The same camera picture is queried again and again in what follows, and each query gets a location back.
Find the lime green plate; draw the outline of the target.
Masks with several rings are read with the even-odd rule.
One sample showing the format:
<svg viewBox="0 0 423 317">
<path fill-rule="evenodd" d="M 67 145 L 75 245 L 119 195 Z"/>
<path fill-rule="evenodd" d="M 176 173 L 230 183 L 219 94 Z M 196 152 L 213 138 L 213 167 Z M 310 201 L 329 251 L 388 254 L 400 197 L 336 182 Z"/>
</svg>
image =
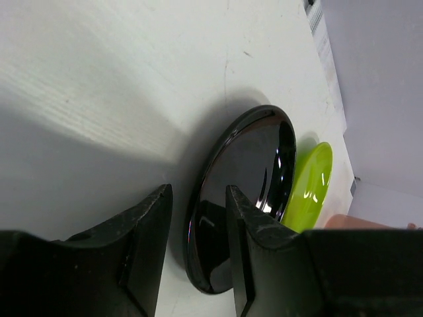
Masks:
<svg viewBox="0 0 423 317">
<path fill-rule="evenodd" d="M 327 142 L 319 143 L 300 158 L 281 224 L 296 233 L 315 226 L 327 196 L 332 166 L 333 151 Z"/>
</svg>

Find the translucent pink plastic bin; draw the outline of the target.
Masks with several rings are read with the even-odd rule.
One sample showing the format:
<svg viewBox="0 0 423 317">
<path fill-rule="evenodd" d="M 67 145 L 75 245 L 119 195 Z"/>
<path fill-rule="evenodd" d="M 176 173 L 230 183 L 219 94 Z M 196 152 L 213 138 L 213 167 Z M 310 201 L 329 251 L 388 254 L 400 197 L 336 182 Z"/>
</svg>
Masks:
<svg viewBox="0 0 423 317">
<path fill-rule="evenodd" d="M 356 229 L 395 229 L 387 225 L 382 225 L 372 221 L 367 221 L 357 217 L 336 214 L 333 215 L 324 225 L 324 229 L 356 230 Z"/>
</svg>

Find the black plate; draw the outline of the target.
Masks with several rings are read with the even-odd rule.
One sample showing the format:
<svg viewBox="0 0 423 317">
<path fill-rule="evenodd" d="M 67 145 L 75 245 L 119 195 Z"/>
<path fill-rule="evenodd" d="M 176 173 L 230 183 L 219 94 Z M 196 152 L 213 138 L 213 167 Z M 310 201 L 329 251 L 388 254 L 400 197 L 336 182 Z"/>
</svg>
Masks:
<svg viewBox="0 0 423 317">
<path fill-rule="evenodd" d="M 297 146 L 293 125 L 279 107 L 241 114 L 219 137 L 200 169 L 186 210 L 183 256 L 199 291 L 232 288 L 225 191 L 237 186 L 252 204 L 279 221 L 293 186 Z"/>
</svg>

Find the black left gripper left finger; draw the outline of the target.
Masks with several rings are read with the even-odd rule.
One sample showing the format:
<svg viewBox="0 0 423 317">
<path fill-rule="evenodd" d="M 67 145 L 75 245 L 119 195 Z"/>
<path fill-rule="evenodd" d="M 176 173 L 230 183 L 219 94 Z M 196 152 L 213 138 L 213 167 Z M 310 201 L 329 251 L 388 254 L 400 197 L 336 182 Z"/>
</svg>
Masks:
<svg viewBox="0 0 423 317">
<path fill-rule="evenodd" d="M 2 230 L 1 315 L 153 316 L 172 208 L 164 184 L 64 241 Z"/>
</svg>

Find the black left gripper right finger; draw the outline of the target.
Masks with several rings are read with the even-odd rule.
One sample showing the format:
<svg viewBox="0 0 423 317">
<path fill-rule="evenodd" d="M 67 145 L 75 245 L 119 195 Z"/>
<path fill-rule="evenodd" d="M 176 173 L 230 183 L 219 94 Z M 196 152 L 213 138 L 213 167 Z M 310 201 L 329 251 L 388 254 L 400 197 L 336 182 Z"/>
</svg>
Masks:
<svg viewBox="0 0 423 317">
<path fill-rule="evenodd" d="M 238 316 L 421 316 L 421 230 L 296 233 L 226 189 Z"/>
</svg>

